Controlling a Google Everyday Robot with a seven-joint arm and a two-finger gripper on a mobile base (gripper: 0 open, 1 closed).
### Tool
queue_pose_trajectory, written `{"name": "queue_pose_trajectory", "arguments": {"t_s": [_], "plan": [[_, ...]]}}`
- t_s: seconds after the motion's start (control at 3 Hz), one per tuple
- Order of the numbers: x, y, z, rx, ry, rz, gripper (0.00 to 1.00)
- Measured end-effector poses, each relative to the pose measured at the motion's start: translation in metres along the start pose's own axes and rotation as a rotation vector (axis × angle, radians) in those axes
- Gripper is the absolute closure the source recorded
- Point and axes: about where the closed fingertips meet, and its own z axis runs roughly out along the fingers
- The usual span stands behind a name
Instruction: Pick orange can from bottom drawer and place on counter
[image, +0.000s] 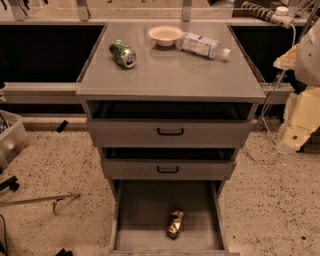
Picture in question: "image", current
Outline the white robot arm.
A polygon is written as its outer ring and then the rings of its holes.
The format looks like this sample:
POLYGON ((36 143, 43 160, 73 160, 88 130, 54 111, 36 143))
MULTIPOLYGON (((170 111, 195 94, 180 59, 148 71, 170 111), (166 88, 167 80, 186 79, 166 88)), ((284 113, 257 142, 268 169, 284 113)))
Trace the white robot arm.
POLYGON ((277 58, 274 66, 293 70, 295 78, 306 85, 300 94, 289 94, 279 129, 277 149, 281 154, 291 154, 320 127, 320 20, 298 44, 277 58))

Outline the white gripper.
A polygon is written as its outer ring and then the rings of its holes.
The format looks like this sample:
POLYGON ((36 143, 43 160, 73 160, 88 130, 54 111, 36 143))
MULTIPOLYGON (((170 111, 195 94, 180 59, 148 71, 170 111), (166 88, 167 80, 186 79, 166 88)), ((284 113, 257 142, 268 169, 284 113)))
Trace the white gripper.
POLYGON ((300 94, 291 93, 283 118, 277 150, 287 155, 300 150, 320 127, 320 88, 307 87, 300 94))

